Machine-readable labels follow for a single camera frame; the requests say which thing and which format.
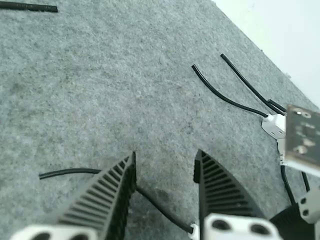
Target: white plastic part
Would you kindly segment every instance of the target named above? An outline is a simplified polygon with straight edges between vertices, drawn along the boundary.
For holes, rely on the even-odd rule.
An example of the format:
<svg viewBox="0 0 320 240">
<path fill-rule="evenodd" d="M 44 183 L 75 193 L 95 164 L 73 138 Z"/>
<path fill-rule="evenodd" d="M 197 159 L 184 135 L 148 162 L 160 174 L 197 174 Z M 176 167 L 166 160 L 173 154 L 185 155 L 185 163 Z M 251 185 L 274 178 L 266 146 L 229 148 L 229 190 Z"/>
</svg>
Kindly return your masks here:
<svg viewBox="0 0 320 240">
<path fill-rule="evenodd" d="M 87 238 L 80 239 L 98 240 L 97 233 L 93 228 L 69 225 L 30 225 L 17 231 L 10 240 L 33 240 L 40 234 L 47 234 L 49 238 L 43 236 L 43 238 L 40 237 L 39 239 L 70 240 L 76 236 L 83 235 Z"/>
<path fill-rule="evenodd" d="M 280 155 L 280 165 L 287 166 L 287 162 L 285 160 L 285 153 L 286 153 L 286 139 L 281 138 L 276 141 L 276 144 L 278 146 L 278 152 Z"/>
<path fill-rule="evenodd" d="M 281 114 L 268 114 L 268 116 L 263 119 L 261 127 L 276 140 L 286 137 L 286 117 Z"/>
<path fill-rule="evenodd" d="M 192 234 L 188 233 L 188 236 L 192 240 L 200 240 L 200 230 L 199 226 L 195 223 L 191 224 L 191 227 L 193 227 Z"/>
<path fill-rule="evenodd" d="M 228 228 L 219 229 L 217 221 L 226 223 Z M 278 229 L 268 220 L 212 213 L 203 221 L 204 240 L 282 240 Z"/>
</svg>

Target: cable connector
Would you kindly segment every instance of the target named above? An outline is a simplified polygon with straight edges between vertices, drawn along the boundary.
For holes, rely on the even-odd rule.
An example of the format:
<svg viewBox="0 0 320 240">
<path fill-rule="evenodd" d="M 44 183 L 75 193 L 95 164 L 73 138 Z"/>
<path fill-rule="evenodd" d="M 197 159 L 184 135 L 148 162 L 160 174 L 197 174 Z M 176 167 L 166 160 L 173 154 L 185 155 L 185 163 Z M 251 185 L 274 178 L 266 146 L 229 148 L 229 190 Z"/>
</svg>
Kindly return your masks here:
<svg viewBox="0 0 320 240">
<path fill-rule="evenodd" d="M 192 233 L 188 233 L 188 236 L 192 240 L 200 240 L 200 229 L 199 226 L 195 223 L 190 225 L 193 228 Z"/>
<path fill-rule="evenodd" d="M 268 114 L 262 121 L 263 130 L 276 140 L 286 137 L 286 117 L 281 114 Z"/>
</svg>

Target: cable on carpet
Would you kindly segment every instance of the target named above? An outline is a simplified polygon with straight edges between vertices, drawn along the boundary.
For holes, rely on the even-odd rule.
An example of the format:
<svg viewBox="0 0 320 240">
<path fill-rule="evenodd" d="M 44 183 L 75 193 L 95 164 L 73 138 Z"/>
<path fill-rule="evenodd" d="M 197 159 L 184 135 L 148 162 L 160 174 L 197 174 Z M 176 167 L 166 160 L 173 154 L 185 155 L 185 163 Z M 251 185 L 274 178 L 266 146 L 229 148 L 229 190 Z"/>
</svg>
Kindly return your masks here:
<svg viewBox="0 0 320 240">
<path fill-rule="evenodd" d="M 46 173 L 39 174 L 39 179 L 48 179 L 56 176 L 66 175 L 66 174 L 98 174 L 101 170 L 92 169 L 92 168 L 69 168 L 58 171 L 51 171 Z M 136 190 L 142 196 L 144 196 L 156 209 L 158 209 L 168 220 L 173 224 L 186 231 L 189 234 L 192 234 L 194 229 L 192 226 L 189 226 L 182 220 L 180 220 L 176 215 L 169 212 L 161 203 L 159 203 L 150 193 L 146 192 L 140 186 L 136 186 Z"/>
<path fill-rule="evenodd" d="M 281 106 L 280 104 L 278 104 L 277 102 L 273 101 L 272 99 L 268 99 L 268 101 L 247 81 L 247 79 L 239 72 L 239 70 L 233 65 L 233 63 L 222 53 L 220 55 L 220 57 L 229 65 L 229 67 L 235 72 L 235 74 L 241 79 L 241 81 L 265 104 L 267 105 L 269 108 L 271 108 L 272 110 L 274 110 L 276 113 L 281 114 L 281 115 L 285 115 L 284 113 L 287 112 L 287 110 Z M 285 171 L 285 167 L 281 166 L 281 175 L 282 175 L 282 179 L 285 185 L 285 188 L 287 189 L 289 198 L 291 203 L 295 203 L 291 188 L 289 186 L 287 177 L 286 177 L 286 171 Z M 310 190 L 310 185 L 309 185 L 309 181 L 307 178 L 307 175 L 305 172 L 301 172 L 302 173 L 302 177 L 303 177 L 303 182 L 305 185 L 305 189 L 308 192 Z"/>
<path fill-rule="evenodd" d="M 273 106 L 275 106 L 276 108 L 278 108 L 280 111 L 286 113 L 287 112 L 287 109 L 285 109 L 283 106 L 281 106 L 279 103 L 273 101 L 272 99 L 268 99 L 268 102 L 270 104 L 272 104 Z"/>
<path fill-rule="evenodd" d="M 30 4 L 22 2 L 12 2 L 12 1 L 0 1 L 0 9 L 10 9 L 10 10 L 29 10 L 36 12 L 51 12 L 57 13 L 57 6 L 51 5 L 39 5 L 39 4 Z"/>
<path fill-rule="evenodd" d="M 296 201 L 295 201 L 295 197 L 294 197 L 294 195 L 292 193 L 291 187 L 290 187 L 288 179 L 287 179 L 285 166 L 280 166 L 280 170 L 281 170 L 281 177 L 282 177 L 282 180 L 283 180 L 283 183 L 284 183 L 285 190 L 288 193 L 291 205 L 293 205 L 293 204 L 296 203 Z"/>
<path fill-rule="evenodd" d="M 229 67 L 234 71 L 234 73 L 241 79 L 241 81 L 270 109 L 275 111 L 277 114 L 285 115 L 278 108 L 273 106 L 270 102 L 268 102 L 248 81 L 245 77 L 239 72 L 239 70 L 233 65 L 233 63 L 222 53 L 220 57 L 229 65 Z"/>
<path fill-rule="evenodd" d="M 204 83 L 204 85 L 206 85 L 206 87 L 208 89 L 210 89 L 211 92 L 213 92 L 216 96 L 218 96 L 220 99 L 226 101 L 227 103 L 236 106 L 240 109 L 243 110 L 247 110 L 249 112 L 255 113 L 255 114 L 259 114 L 262 117 L 266 118 L 268 117 L 268 115 L 262 111 L 256 110 L 254 108 L 250 108 L 244 105 L 241 105 L 237 102 L 232 101 L 231 99 L 227 98 L 226 96 L 222 95 L 219 91 L 217 91 L 208 81 L 207 79 L 202 75 L 202 73 L 199 71 L 199 69 L 197 68 L 197 66 L 194 64 L 192 65 L 192 69 L 194 70 L 194 72 L 196 73 L 196 75 L 199 77 L 199 79 Z"/>
</svg>

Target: gray carpet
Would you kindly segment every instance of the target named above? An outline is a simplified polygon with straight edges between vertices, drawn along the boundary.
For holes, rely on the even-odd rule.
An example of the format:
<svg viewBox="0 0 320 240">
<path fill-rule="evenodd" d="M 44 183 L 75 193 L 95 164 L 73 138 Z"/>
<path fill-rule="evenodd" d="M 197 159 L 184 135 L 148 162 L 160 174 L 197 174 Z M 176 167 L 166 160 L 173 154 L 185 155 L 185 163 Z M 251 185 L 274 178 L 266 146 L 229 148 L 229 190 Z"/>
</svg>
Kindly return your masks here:
<svg viewBox="0 0 320 240">
<path fill-rule="evenodd" d="M 220 58 L 225 53 L 266 98 L 317 108 L 213 2 L 33 2 L 56 4 L 59 13 L 0 10 L 3 239 L 42 223 L 91 177 L 39 181 L 38 173 L 103 169 L 132 151 L 138 183 L 188 223 L 198 218 L 199 148 L 267 217 L 290 204 L 262 118 L 217 98 L 191 65 L 226 96 L 271 113 Z M 287 172 L 297 199 L 302 177 Z M 138 193 L 130 204 L 126 239 L 188 238 Z"/>
</svg>

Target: screw hole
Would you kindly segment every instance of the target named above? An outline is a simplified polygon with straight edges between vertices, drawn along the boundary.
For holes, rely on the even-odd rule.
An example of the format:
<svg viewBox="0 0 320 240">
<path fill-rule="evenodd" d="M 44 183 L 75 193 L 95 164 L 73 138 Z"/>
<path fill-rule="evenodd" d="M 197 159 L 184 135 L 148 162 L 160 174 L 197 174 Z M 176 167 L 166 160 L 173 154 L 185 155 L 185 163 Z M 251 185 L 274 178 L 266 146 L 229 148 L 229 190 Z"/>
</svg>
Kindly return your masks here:
<svg viewBox="0 0 320 240">
<path fill-rule="evenodd" d="M 42 232 L 34 236 L 31 240 L 49 240 L 50 234 L 48 232 Z"/>
<path fill-rule="evenodd" d="M 231 227 L 229 226 L 229 224 L 223 220 L 215 220 L 213 223 L 212 223 L 212 227 L 213 228 L 216 228 L 216 229 L 219 229 L 219 230 L 230 230 Z"/>
<path fill-rule="evenodd" d="M 251 226 L 251 231 L 253 233 L 261 234 L 261 235 L 269 235 L 270 234 L 269 230 L 265 226 L 262 226 L 262 225 L 259 225 L 259 224 L 252 225 Z"/>
</svg>

